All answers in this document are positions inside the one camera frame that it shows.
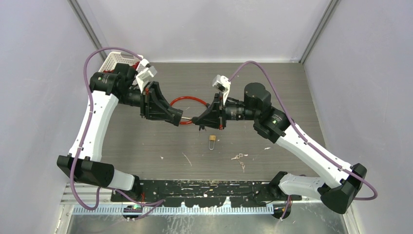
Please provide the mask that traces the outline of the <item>black padlock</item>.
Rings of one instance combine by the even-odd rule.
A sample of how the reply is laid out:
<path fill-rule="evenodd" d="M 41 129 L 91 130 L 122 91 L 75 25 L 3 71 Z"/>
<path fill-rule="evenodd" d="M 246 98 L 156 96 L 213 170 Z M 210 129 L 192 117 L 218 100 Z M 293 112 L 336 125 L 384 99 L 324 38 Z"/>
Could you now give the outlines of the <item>black padlock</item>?
<path fill-rule="evenodd" d="M 192 124 L 192 120 L 189 117 L 181 117 L 180 125 Z"/>

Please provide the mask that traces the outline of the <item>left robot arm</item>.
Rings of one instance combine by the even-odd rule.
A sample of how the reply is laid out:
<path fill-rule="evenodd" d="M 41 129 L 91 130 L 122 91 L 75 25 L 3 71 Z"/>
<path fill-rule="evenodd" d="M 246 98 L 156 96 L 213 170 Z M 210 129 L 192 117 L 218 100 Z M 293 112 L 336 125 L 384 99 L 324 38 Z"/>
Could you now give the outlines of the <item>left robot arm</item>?
<path fill-rule="evenodd" d="M 142 61 L 135 65 L 117 63 L 113 70 L 96 72 L 90 78 L 87 110 L 78 136 L 67 156 L 57 166 L 76 182 L 123 192 L 130 201 L 142 195 L 140 179 L 101 162 L 102 146 L 114 109 L 118 104 L 138 107 L 140 116 L 179 126 L 183 110 L 173 108 L 161 93 L 157 81 L 148 81 L 154 66 Z"/>

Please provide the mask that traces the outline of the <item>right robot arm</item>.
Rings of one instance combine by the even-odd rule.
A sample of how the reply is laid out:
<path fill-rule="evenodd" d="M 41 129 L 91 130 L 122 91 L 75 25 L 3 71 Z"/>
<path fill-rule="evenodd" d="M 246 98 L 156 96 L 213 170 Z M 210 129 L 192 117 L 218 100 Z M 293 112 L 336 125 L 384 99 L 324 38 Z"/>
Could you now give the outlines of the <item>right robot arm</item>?
<path fill-rule="evenodd" d="M 342 161 L 313 141 L 286 113 L 272 106 L 271 94 L 264 85 L 257 82 L 246 85 L 243 101 L 233 98 L 224 101 L 223 94 L 217 93 L 208 108 L 191 119 L 201 129 L 219 130 L 226 127 L 228 120 L 253 121 L 258 135 L 293 153 L 318 174 L 307 177 L 278 172 L 268 185 L 274 199 L 306 196 L 320 200 L 333 212 L 344 214 L 361 190 L 360 179 L 365 178 L 367 169 L 360 163 L 351 165 Z"/>

